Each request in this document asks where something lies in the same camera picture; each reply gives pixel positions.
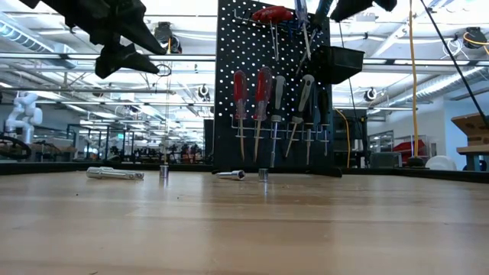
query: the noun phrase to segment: red screwdriver handle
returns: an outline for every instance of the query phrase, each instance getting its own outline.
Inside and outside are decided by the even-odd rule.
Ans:
[[[256,109],[253,119],[264,121],[267,119],[267,105],[270,100],[274,78],[269,67],[265,66],[258,73],[257,91],[254,95]]]
[[[248,86],[246,81],[246,74],[239,70],[235,73],[235,103],[236,103],[236,118],[246,118],[246,99],[248,97]]]
[[[260,11],[255,12],[251,18],[265,24],[269,24],[270,22],[279,24],[281,21],[292,20],[293,13],[283,6],[273,6],[262,8]]]

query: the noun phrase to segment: pegboard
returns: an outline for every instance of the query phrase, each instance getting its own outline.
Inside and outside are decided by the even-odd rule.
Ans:
[[[257,88],[258,71],[268,66],[274,76],[284,76],[287,89],[284,93],[287,116],[279,125],[275,167],[305,167],[306,166],[306,129],[303,124],[298,125],[298,132],[294,139],[288,158],[284,158],[293,125],[290,119],[298,105],[300,80],[302,73],[296,76],[300,60],[306,52],[306,42],[302,32],[297,32],[297,22],[294,19],[288,22],[287,27],[282,24],[278,28],[279,59],[275,59],[274,43],[270,25],[263,25],[248,21],[251,13],[262,8],[270,7],[268,4],[246,0],[219,0],[217,51],[215,71],[215,120],[214,120],[214,164],[219,168],[226,167],[269,167],[272,148],[270,109],[268,105],[268,119],[261,123],[261,139],[257,162],[254,163],[254,136],[256,135],[256,122],[251,119],[254,114],[254,94]],[[320,45],[329,46],[329,23],[325,22],[322,32],[315,36],[311,51]],[[236,112],[233,98],[233,76],[238,70],[247,75],[248,101],[246,105],[247,119],[244,120],[244,148],[245,160],[241,159],[240,138],[238,122],[233,118]],[[332,121],[332,89],[331,85],[316,82],[316,92],[327,92],[329,95],[329,113],[327,122]],[[319,111],[316,112],[315,124],[320,121]],[[327,132],[327,147],[324,142],[324,131]],[[332,167],[333,161],[333,125],[314,127],[311,143],[309,164],[314,167]]]

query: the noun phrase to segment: gray screwdriver handle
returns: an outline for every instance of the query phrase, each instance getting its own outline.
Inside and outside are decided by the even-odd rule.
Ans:
[[[313,87],[314,76],[305,75],[300,81],[300,101],[297,108],[296,114],[292,117],[293,123],[303,123],[303,112],[306,107],[306,103],[309,100],[309,94],[311,93],[311,88]]]
[[[302,93],[300,95],[299,101],[299,112],[304,112],[304,108],[306,107],[307,99],[309,99],[309,94],[311,93],[311,87],[314,83],[314,76],[305,75],[303,77],[303,85],[301,85]]]
[[[273,122],[281,122],[282,121],[282,115],[284,115],[284,111],[282,111],[282,104],[284,103],[283,100],[283,91],[285,90],[285,77],[283,76],[277,76],[275,77],[275,94],[274,94],[274,102],[273,102],[273,110],[272,110],[272,117],[271,121]]]

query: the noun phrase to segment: white wall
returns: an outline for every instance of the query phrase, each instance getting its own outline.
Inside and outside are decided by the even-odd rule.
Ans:
[[[445,154],[445,111],[443,98],[436,99],[433,104],[418,105],[418,134],[425,134],[429,143],[436,143],[437,154]],[[368,134],[393,131],[394,138],[414,134],[413,113],[393,112],[387,116],[386,122],[368,122]]]
[[[451,101],[449,97],[445,99],[445,136],[446,136],[446,155],[451,157],[457,164],[457,169],[462,170],[467,165],[465,156],[457,153],[457,147],[466,147],[467,136],[452,122],[452,118],[461,115],[470,115],[477,113],[472,99],[464,99],[461,101]],[[477,95],[475,97],[481,106],[485,115],[489,115],[489,93]]]

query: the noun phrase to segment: black container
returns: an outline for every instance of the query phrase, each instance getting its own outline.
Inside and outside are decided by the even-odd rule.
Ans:
[[[339,84],[361,72],[364,54],[359,50],[322,45],[311,53],[311,60],[306,59],[303,72],[313,75],[316,81]]]

